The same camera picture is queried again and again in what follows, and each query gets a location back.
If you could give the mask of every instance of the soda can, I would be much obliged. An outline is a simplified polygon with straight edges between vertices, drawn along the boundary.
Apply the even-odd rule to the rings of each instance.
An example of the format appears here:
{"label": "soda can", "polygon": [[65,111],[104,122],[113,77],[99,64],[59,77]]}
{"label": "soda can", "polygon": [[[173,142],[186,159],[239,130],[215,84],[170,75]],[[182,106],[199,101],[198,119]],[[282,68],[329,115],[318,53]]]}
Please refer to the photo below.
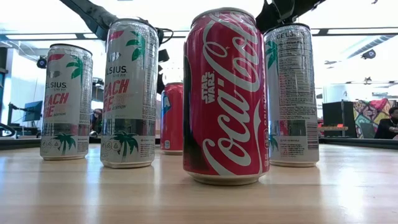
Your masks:
{"label": "soda can", "polygon": [[157,31],[140,19],[111,24],[106,48],[101,162],[149,166],[155,157]]}
{"label": "soda can", "polygon": [[310,28],[284,24],[265,36],[270,163],[311,167],[319,161]]}
{"label": "soda can", "polygon": [[165,154],[182,154],[182,96],[181,82],[166,84],[162,92],[160,149]]}
{"label": "soda can", "polygon": [[206,184],[256,182],[269,170],[264,41],[256,21],[235,8],[204,12],[184,54],[183,168]]}
{"label": "soda can", "polygon": [[69,44],[50,46],[40,145],[44,160],[87,155],[92,76],[91,52]]}

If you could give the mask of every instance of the table surface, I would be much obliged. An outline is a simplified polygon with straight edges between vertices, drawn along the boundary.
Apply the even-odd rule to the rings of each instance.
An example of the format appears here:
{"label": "table surface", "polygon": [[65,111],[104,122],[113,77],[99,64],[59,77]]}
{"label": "table surface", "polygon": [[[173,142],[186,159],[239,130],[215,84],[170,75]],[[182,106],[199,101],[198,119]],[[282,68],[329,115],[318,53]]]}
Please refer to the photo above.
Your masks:
{"label": "table surface", "polygon": [[109,169],[86,159],[43,161],[39,149],[0,151],[0,223],[398,223],[398,151],[320,146],[312,168],[271,166],[258,183],[195,182],[181,156]]}

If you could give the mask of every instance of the can bottom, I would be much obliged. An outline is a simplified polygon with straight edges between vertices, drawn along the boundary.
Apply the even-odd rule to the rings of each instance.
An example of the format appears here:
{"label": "can bottom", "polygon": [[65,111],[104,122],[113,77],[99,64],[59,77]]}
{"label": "can bottom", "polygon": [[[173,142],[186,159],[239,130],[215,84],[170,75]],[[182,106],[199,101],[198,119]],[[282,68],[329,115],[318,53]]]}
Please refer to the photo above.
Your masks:
{"label": "can bottom", "polygon": [[86,155],[77,156],[42,156],[46,161],[60,161],[60,160],[71,160],[71,159],[84,159]]}
{"label": "can bottom", "polygon": [[162,152],[166,155],[182,155],[182,150],[163,150]]}
{"label": "can bottom", "polygon": [[197,182],[210,185],[225,185],[225,186],[236,186],[253,184],[259,180],[259,178],[266,174],[254,174],[254,175],[237,175],[237,176],[219,176],[219,175],[205,175],[197,174],[194,172],[188,172],[189,175]]}
{"label": "can bottom", "polygon": [[102,164],[109,168],[114,169],[126,169],[126,168],[138,168],[138,167],[145,167],[149,166],[152,161],[150,162],[107,162],[101,161]]}
{"label": "can bottom", "polygon": [[314,167],[316,162],[281,162],[281,161],[269,161],[274,166],[284,167]]}

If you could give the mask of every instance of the computer monitor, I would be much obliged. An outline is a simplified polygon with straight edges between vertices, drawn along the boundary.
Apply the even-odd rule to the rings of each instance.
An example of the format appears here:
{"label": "computer monitor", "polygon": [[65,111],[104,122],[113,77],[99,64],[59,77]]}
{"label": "computer monitor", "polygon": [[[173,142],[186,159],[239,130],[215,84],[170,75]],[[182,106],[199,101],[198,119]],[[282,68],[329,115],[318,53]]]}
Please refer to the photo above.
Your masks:
{"label": "computer monitor", "polygon": [[25,104],[24,121],[38,121],[41,119],[43,101]]}

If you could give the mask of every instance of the white can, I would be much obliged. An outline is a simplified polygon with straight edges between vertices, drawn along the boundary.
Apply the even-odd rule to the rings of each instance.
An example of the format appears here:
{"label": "white can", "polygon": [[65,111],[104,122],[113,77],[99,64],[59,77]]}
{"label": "white can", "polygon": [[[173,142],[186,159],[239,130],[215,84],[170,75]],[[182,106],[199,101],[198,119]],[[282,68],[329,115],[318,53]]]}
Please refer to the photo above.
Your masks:
{"label": "white can", "polygon": [[112,168],[149,166],[155,158],[157,31],[137,19],[109,29],[101,162]]}
{"label": "white can", "polygon": [[310,167],[319,161],[310,28],[284,24],[264,36],[270,163]]}
{"label": "white can", "polygon": [[68,44],[50,46],[40,145],[43,159],[81,159],[87,155],[92,74],[91,52]]}

